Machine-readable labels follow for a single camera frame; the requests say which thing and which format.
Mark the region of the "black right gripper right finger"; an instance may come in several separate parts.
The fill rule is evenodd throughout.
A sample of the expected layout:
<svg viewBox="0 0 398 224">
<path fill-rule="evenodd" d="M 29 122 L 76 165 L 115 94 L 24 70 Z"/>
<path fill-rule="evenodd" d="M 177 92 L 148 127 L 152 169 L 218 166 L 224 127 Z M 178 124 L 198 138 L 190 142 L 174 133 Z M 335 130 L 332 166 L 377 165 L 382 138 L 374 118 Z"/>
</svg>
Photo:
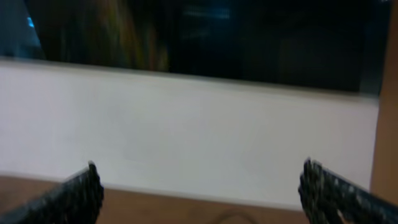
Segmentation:
<svg viewBox="0 0 398 224">
<path fill-rule="evenodd" d="M 397 224 L 397 206 L 307 159 L 298 187 L 311 224 Z"/>
</svg>

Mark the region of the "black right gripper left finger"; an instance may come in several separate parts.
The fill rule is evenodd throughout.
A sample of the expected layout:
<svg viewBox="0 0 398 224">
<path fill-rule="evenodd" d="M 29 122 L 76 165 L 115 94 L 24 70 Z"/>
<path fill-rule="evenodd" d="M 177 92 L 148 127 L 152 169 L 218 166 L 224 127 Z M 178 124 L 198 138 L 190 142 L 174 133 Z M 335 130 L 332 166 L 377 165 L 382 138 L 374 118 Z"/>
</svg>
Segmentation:
<svg viewBox="0 0 398 224">
<path fill-rule="evenodd" d="M 40 197 L 1 215 L 1 224 L 95 224 L 104 187 L 93 162 Z"/>
</svg>

